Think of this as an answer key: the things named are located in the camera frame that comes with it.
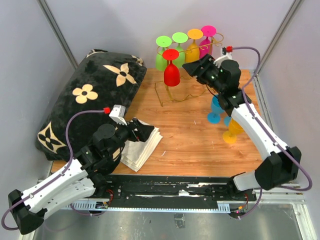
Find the red wine glass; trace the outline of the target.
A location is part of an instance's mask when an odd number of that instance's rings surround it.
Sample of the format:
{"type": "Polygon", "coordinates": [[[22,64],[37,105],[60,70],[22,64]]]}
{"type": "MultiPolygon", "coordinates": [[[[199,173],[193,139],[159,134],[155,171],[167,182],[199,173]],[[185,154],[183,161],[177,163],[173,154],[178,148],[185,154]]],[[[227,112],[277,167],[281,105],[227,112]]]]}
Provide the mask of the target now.
{"type": "Polygon", "coordinates": [[[168,65],[164,70],[164,83],[168,87],[176,87],[180,84],[180,71],[173,61],[179,57],[176,49],[167,49],[162,54],[163,58],[168,61],[168,65]]]}

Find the light blue wine glass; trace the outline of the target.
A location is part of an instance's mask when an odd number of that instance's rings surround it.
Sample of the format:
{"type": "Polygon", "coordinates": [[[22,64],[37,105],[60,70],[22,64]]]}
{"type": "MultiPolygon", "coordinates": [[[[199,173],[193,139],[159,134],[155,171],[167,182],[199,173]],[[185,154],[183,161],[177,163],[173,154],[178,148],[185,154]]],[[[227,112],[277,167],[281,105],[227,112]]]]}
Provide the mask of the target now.
{"type": "Polygon", "coordinates": [[[231,121],[231,117],[230,116],[226,116],[223,120],[224,124],[228,127],[231,121]]]}

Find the yellow wine glass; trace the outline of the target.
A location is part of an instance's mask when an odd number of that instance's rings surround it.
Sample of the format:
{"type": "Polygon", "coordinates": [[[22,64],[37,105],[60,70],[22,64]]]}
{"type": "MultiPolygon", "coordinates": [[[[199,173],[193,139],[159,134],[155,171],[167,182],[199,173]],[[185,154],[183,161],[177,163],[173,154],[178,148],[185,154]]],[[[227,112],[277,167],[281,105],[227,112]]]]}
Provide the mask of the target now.
{"type": "Polygon", "coordinates": [[[223,140],[228,144],[234,144],[237,136],[242,134],[244,129],[232,118],[228,125],[228,130],[222,134],[223,140]]]}

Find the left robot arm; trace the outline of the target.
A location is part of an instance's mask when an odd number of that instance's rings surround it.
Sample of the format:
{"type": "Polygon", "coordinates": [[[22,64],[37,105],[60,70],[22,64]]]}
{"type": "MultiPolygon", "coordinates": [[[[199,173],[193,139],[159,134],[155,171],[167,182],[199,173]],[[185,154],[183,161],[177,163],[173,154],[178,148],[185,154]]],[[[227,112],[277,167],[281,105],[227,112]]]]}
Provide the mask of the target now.
{"type": "Polygon", "coordinates": [[[9,211],[20,233],[33,232],[53,213],[79,199],[103,197],[109,187],[105,177],[120,163],[126,142],[146,142],[154,129],[137,118],[125,125],[103,124],[60,170],[27,190],[13,190],[8,195],[9,211]]]}

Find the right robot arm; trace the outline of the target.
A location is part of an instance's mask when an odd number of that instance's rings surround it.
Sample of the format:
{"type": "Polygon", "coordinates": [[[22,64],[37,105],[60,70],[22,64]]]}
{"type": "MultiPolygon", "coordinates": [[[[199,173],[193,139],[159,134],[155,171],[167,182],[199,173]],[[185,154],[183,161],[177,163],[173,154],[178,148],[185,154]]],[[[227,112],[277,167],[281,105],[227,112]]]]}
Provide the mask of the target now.
{"type": "Polygon", "coordinates": [[[240,199],[249,189],[271,190],[297,178],[301,151],[282,141],[258,114],[251,99],[242,92],[239,87],[242,72],[235,60],[226,56],[214,60],[207,54],[182,67],[200,84],[217,92],[221,108],[242,127],[263,160],[256,170],[231,178],[226,188],[230,199],[240,199]]]}

